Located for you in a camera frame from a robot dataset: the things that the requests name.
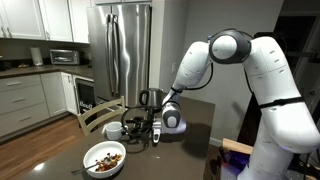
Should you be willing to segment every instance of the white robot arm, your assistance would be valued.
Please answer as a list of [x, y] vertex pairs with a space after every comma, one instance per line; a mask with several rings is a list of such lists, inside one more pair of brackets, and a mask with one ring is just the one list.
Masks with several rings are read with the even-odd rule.
[[248, 41], [241, 32], [225, 30], [210, 43], [191, 45], [163, 100], [163, 133], [180, 133], [186, 123], [178, 98], [186, 87], [196, 86], [210, 60], [220, 64], [242, 63], [262, 117], [250, 163], [238, 179], [285, 179], [293, 153], [308, 153], [320, 146], [320, 134], [291, 75], [287, 60], [270, 37]]

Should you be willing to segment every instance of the stainless steel refrigerator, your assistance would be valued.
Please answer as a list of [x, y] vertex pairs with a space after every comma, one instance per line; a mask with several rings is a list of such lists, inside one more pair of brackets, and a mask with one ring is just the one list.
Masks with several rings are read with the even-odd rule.
[[149, 81], [150, 5], [95, 6], [87, 17], [96, 103], [124, 95], [138, 105]]

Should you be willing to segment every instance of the kettle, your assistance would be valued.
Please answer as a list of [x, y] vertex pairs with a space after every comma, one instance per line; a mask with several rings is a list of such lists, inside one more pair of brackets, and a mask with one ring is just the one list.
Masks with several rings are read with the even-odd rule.
[[162, 109], [161, 89], [149, 88], [142, 90], [139, 94], [139, 102], [141, 105], [152, 107], [155, 112], [160, 112]]

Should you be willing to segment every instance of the paper towel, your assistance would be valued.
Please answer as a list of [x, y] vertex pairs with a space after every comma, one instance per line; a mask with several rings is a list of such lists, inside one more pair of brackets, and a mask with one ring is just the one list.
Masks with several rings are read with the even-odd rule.
[[38, 47], [30, 48], [33, 64], [35, 66], [43, 65], [40, 49]]

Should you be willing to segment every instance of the wall outlet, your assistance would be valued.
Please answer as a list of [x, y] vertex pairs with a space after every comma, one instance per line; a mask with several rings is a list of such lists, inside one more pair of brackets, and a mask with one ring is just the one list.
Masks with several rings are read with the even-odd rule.
[[172, 66], [171, 66], [171, 74], [174, 74], [176, 73], [176, 70], [177, 70], [177, 66], [176, 66], [176, 63], [172, 63]]

